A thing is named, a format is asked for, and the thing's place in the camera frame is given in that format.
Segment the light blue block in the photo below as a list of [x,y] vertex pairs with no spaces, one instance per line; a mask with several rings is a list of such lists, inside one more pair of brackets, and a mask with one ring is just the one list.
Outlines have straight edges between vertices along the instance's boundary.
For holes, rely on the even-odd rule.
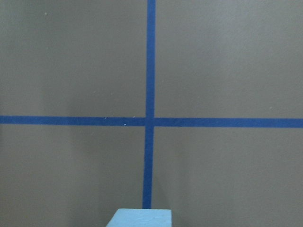
[[118,209],[106,227],[172,227],[172,212],[161,209]]

